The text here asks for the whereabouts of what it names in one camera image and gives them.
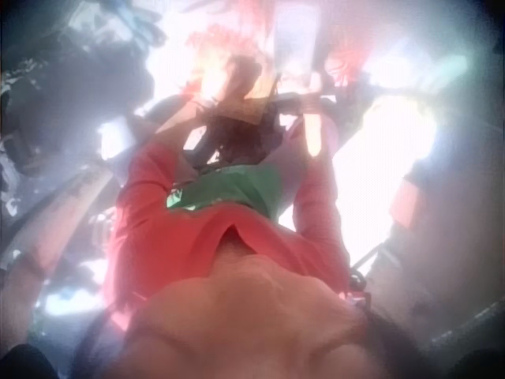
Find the dark hair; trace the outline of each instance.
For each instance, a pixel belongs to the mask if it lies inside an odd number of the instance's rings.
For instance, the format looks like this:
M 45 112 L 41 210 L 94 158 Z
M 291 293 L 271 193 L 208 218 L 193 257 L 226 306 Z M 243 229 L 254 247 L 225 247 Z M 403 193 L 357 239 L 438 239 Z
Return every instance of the dark hair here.
M 76 349 L 70 379 L 92 379 L 98 374 L 92 351 L 101 331 L 110 321 L 113 307 L 101 313 L 88 328 Z M 439 375 L 417 345 L 394 323 L 376 313 L 366 312 L 373 335 L 372 353 L 385 365 L 392 379 L 432 379 Z
M 400 327 L 376 313 L 365 314 L 373 338 L 377 341 L 373 353 L 385 365 L 393 379 L 439 377 L 428 357 Z

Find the person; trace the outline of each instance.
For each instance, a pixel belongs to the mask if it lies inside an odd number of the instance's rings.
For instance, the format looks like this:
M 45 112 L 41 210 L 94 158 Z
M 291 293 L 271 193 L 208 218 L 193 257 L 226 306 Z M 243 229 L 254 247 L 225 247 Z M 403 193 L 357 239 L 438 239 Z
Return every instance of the person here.
M 200 94 L 133 158 L 108 252 L 109 308 L 70 377 L 97 377 L 88 358 L 110 319 L 124 331 L 121 350 L 98 377 L 434 377 L 399 328 L 351 301 L 328 119 L 317 154 L 294 127 L 259 165 L 198 178 L 182 158 L 239 73 L 230 63 L 206 73 Z M 290 201 L 296 232 L 276 222 Z

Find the red object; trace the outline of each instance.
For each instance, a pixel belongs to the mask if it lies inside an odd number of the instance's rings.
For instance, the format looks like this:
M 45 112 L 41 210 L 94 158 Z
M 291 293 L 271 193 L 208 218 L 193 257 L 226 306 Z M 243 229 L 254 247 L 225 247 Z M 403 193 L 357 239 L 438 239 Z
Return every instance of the red object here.
M 231 227 L 254 252 L 291 272 L 319 278 L 336 293 L 348 291 L 348 257 L 341 247 L 329 159 L 312 161 L 298 191 L 298 233 L 234 203 L 169 211 L 166 196 L 177 162 L 177 154 L 164 146 L 146 145 L 130 165 L 129 182 L 118 198 L 104 291 L 107 302 L 128 305 L 122 307 L 123 316 L 167 284 L 208 276 L 218 244 Z M 125 328 L 129 318 L 114 319 Z

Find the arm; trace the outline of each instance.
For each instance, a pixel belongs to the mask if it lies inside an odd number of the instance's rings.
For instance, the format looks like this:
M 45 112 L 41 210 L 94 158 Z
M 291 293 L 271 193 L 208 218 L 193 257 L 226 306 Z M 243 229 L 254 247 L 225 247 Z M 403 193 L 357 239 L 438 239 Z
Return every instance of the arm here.
M 336 200 L 337 186 L 331 154 L 323 145 L 317 156 L 309 157 L 305 179 L 294 199 L 293 222 L 297 232 L 308 240 L 337 251 L 343 266 L 348 268 L 349 256 L 342 242 Z

